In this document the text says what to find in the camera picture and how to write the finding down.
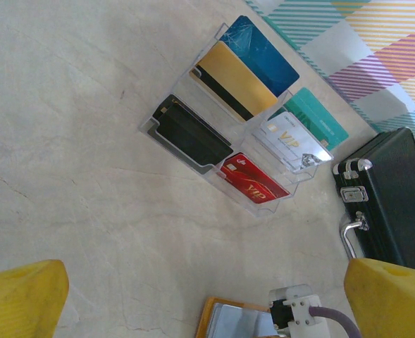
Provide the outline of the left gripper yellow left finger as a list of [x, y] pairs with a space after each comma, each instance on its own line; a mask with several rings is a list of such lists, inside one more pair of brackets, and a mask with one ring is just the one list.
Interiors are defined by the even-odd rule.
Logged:
[[60, 260], [1, 271], [0, 337], [53, 337], [68, 292]]

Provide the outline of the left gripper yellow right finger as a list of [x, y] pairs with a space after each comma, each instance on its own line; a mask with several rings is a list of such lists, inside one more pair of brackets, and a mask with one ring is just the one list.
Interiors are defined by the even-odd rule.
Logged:
[[415, 269], [353, 258], [345, 294], [363, 337], [415, 337]]

